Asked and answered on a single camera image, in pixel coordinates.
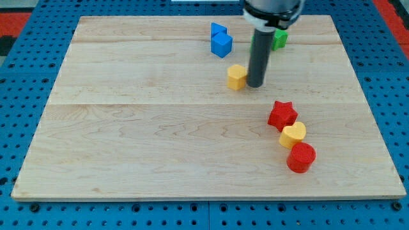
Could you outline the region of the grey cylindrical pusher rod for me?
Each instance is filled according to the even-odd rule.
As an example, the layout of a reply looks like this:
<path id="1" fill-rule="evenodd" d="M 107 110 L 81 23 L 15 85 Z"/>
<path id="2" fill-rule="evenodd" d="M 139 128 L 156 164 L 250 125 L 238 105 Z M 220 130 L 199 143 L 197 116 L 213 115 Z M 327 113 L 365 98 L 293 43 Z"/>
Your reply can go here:
<path id="1" fill-rule="evenodd" d="M 258 88 L 264 83 L 274 34 L 275 31 L 264 32 L 257 29 L 254 30 L 247 74 L 247 85 L 252 88 Z"/>

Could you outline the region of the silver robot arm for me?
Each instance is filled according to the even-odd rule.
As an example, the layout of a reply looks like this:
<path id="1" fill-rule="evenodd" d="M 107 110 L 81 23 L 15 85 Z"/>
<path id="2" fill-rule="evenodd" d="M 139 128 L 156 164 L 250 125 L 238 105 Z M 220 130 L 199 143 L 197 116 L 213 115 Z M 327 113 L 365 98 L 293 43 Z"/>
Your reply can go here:
<path id="1" fill-rule="evenodd" d="M 305 5 L 304 0 L 245 0 L 243 16 L 254 26 L 251 41 L 247 85 L 263 85 L 274 34 L 294 24 Z"/>

